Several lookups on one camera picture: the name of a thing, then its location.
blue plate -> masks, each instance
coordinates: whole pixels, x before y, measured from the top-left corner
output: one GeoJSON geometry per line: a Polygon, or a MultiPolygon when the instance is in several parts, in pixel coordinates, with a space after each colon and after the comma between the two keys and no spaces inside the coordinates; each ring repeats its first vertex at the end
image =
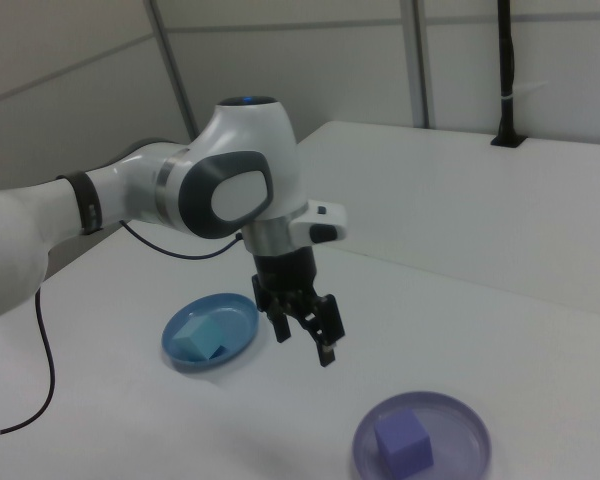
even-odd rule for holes
{"type": "Polygon", "coordinates": [[[176,313],[162,333],[162,349],[176,368],[198,370],[220,365],[243,351],[258,331],[258,309],[247,297],[235,293],[218,293],[190,303],[176,313]],[[173,342],[192,316],[207,315],[222,329],[224,344],[209,360],[191,361],[173,342]]]}

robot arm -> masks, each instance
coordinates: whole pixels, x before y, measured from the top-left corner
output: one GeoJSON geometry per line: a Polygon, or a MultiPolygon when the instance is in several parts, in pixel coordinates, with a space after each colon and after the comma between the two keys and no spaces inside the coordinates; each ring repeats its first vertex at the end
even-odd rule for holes
{"type": "Polygon", "coordinates": [[[48,251],[77,235],[137,219],[204,238],[242,230],[257,274],[256,303],[278,341],[296,318],[334,360],[344,335],[335,298],[319,297],[311,245],[340,240],[340,205],[306,197],[293,131],[269,97],[228,99],[190,145],[153,143],[124,159],[54,182],[0,191],[0,314],[30,298],[48,251]]]}

purple plate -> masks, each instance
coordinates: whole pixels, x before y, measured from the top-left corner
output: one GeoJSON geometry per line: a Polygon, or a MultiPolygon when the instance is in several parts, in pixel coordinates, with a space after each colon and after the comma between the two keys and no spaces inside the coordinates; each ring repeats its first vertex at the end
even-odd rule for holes
{"type": "Polygon", "coordinates": [[[433,466],[409,480],[480,480],[491,458],[489,432],[480,417],[455,398],[434,392],[409,392],[375,406],[353,437],[353,460],[362,480],[393,480],[378,451],[373,424],[410,408],[431,439],[433,466]]]}

plate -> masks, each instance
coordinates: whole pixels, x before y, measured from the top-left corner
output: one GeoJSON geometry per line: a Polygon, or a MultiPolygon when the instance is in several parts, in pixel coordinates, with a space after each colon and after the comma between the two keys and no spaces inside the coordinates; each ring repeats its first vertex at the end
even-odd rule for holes
{"type": "Polygon", "coordinates": [[[362,480],[393,480],[378,451],[374,423],[410,408],[431,439],[433,466],[409,480],[480,480],[491,459],[489,432],[480,417],[453,397],[408,392],[375,406],[362,419],[353,439],[353,460],[362,480]]]}
{"type": "Polygon", "coordinates": [[[236,293],[218,293],[200,298],[176,313],[162,332],[162,349],[178,369],[206,369],[234,358],[251,343],[257,331],[258,309],[250,299],[236,293]],[[203,315],[222,329],[224,342],[209,360],[191,361],[173,337],[192,316],[203,315]]]}

cube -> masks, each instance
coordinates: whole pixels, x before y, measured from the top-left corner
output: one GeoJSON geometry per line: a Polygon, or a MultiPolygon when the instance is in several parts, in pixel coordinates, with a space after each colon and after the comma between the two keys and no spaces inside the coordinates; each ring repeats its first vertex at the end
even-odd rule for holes
{"type": "Polygon", "coordinates": [[[222,347],[224,332],[211,317],[194,316],[173,336],[173,342],[190,361],[204,361],[222,347]]]}
{"type": "Polygon", "coordinates": [[[380,455],[396,480],[403,480],[433,465],[431,439],[409,408],[374,424],[380,455]]]}

